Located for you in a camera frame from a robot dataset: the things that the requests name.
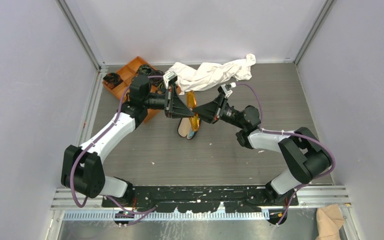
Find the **black glasses case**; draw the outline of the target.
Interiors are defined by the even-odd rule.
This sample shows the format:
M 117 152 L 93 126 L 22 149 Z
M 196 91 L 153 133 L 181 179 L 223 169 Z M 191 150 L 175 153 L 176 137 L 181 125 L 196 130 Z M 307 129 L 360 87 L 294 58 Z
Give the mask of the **black glasses case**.
M 190 131 L 193 131 L 192 125 L 188 118 L 181 118 L 177 127 L 177 134 L 187 139 L 187 135 Z

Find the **blue cleaning cloth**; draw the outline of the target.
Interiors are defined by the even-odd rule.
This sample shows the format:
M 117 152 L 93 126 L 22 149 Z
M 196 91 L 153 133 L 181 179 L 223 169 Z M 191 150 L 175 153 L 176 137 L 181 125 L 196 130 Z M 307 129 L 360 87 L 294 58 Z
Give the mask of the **blue cleaning cloth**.
M 187 138 L 188 140 L 191 140 L 191 139 L 193 139 L 193 138 L 195 137 L 196 133 L 197 133 L 196 131 L 191 130 L 191 131 L 188 133 L 188 135 L 186 136 L 186 138 Z

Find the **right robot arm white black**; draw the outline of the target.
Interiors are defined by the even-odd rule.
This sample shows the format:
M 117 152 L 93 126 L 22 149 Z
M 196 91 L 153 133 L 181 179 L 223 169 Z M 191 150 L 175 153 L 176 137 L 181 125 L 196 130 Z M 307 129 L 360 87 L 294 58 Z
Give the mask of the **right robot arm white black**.
M 206 123 L 221 120 L 238 127 L 236 138 L 242 147 L 281 153 L 287 169 L 269 181 L 263 190 L 271 205 L 279 205 L 287 192 L 310 183 L 334 167 L 332 154 L 308 128 L 295 131 L 262 129 L 259 110 L 252 105 L 237 110 L 221 93 L 211 102 L 192 110 Z

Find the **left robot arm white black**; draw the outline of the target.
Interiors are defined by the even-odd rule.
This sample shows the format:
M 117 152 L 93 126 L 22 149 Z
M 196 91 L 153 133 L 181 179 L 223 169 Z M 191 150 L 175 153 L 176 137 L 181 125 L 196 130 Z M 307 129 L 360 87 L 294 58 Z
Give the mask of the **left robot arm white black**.
M 137 75 L 126 88 L 117 112 L 95 136 L 79 146 L 68 146 L 63 155 L 61 184 L 88 198 L 98 195 L 114 197 L 121 207 L 133 202 L 129 183 L 104 173 L 103 163 L 109 153 L 128 134 L 136 130 L 148 116 L 149 110 L 161 110 L 166 117 L 181 119 L 194 114 L 179 98 L 178 76 L 174 72 L 163 75 L 164 92 L 151 91 L 150 77 Z

